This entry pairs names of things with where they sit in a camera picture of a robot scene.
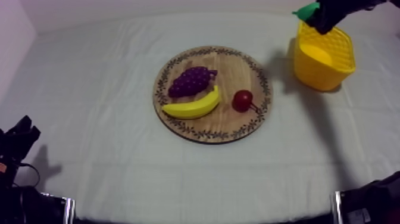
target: table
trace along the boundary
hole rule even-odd
[[[39,169],[39,190],[75,198],[80,217],[257,223],[328,211],[331,192],[400,169],[400,40],[346,24],[357,71],[318,93],[293,77],[296,28],[288,15],[193,13],[40,35],[1,101],[0,127],[32,118],[42,135],[25,162]],[[161,67],[204,45],[251,55],[273,84],[265,123],[231,144],[179,138],[152,106]]]

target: round wooden board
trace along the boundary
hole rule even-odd
[[[186,69],[204,66],[218,70],[210,87],[194,97],[172,99],[168,88]],[[221,101],[209,114],[195,120],[180,120],[165,114],[161,107],[177,102],[191,102],[204,97],[212,85],[218,85]],[[238,113],[232,108],[235,93],[247,89],[253,93],[253,103],[259,108]],[[272,89],[262,67],[250,56],[222,46],[203,46],[182,52],[172,58],[158,74],[153,90],[153,104],[161,121],[176,134],[210,144],[232,142],[254,132],[271,110]]]

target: purple grapes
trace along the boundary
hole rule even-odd
[[[196,95],[207,88],[211,75],[216,76],[217,74],[217,70],[208,70],[206,67],[189,68],[174,80],[168,90],[168,96],[175,98]]]

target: yellow banana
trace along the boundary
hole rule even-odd
[[[214,86],[212,92],[197,101],[181,104],[167,104],[162,107],[162,110],[170,116],[179,119],[195,119],[211,112],[219,102],[220,94],[218,86]]]

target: plastic basket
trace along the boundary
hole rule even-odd
[[[334,27],[326,35],[300,21],[295,45],[295,74],[304,84],[329,91],[355,71],[350,37]]]

